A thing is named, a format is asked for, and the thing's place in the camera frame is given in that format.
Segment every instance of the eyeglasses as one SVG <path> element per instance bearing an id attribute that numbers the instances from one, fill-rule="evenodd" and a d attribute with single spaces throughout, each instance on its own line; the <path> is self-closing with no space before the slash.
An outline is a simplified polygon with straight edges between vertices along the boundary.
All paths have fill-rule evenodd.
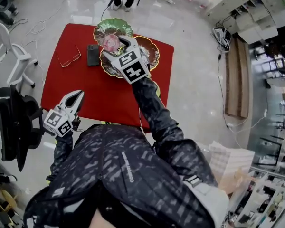
<path id="1" fill-rule="evenodd" d="M 59 57 L 58 57 L 58 53 L 55 51 L 56 56 L 57 56 L 57 59 L 58 59 L 60 65 L 61 65 L 62 67 L 67 67 L 67 66 L 69 66 L 72 62 L 75 62 L 76 60 L 78 60 L 78 59 L 81 57 L 81 53 L 80 53 L 78 47 L 77 47 L 76 45 L 75 45 L 75 47 L 76 47 L 77 50 L 78 50 L 78 54 L 77 54 L 76 56 L 74 56 L 71 61 L 67 61 L 67 62 L 65 62 L 65 63 L 63 63 L 63 64 L 60 62 L 60 59 L 59 59 Z"/>

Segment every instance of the white chair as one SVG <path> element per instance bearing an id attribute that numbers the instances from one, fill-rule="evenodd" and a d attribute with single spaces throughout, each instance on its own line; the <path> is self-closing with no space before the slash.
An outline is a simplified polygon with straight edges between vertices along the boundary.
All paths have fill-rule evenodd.
<path id="1" fill-rule="evenodd" d="M 8 87 L 25 80 L 32 88 L 34 88 L 35 83 L 24 73 L 24 71 L 31 65 L 38 65 L 38 61 L 36 59 L 31 60 L 31 55 L 21 46 L 11 43 L 10 33 L 1 23 L 0 35 L 3 43 L 0 46 L 0 53 L 2 53 L 3 47 L 6 48 L 3 55 L 0 55 L 0 78 L 5 82 L 7 75 L 9 75 L 6 80 Z"/>

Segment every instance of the red tablecloth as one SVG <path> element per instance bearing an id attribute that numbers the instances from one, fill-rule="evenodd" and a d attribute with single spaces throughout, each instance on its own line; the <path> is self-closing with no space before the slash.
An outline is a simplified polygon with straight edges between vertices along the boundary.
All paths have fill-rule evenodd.
<path id="1" fill-rule="evenodd" d="M 56 52 L 62 63 L 67 62 L 78 52 L 81 58 L 62 68 L 55 53 L 53 54 L 46 83 L 44 85 L 41 106 L 53 109 L 64 95 L 81 89 L 85 92 L 84 102 L 79 116 L 112 123 L 140 126 L 138 105 L 132 93 L 131 85 L 124 79 L 109 76 L 101 66 L 87 66 L 87 45 L 97 44 L 93 37 L 95 26 L 67 24 L 56 46 Z M 166 105 L 171 75 L 174 48 L 157 40 L 152 40 L 160 51 L 159 64 L 152 71 L 152 79 L 161 89 L 161 100 Z M 148 123 L 142 118 L 144 128 Z"/>

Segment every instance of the smartphone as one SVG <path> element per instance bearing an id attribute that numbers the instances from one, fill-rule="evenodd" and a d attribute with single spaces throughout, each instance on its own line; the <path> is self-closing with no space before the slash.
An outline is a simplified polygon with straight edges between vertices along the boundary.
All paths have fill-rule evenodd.
<path id="1" fill-rule="evenodd" d="M 87 46 L 87 65 L 99 66 L 99 45 L 91 44 Z"/>

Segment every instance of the jacket sleeve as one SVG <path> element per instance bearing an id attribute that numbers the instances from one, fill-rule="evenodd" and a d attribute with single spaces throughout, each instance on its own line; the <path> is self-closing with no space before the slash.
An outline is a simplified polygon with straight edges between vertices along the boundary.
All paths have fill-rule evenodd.
<path id="1" fill-rule="evenodd" d="M 147 119 L 155 143 L 156 153 L 179 175 L 197 175 L 204 183 L 217 186 L 205 156 L 191 139 L 184 139 L 178 123 L 170 117 L 157 96 L 158 86 L 149 78 L 132 84 L 135 99 Z"/>
<path id="2" fill-rule="evenodd" d="M 50 167 L 51 174 L 47 176 L 48 181 L 53 181 L 58 175 L 62 163 L 67 159 L 73 149 L 73 132 L 69 131 L 63 137 L 56 137 L 54 150 L 54 162 Z"/>

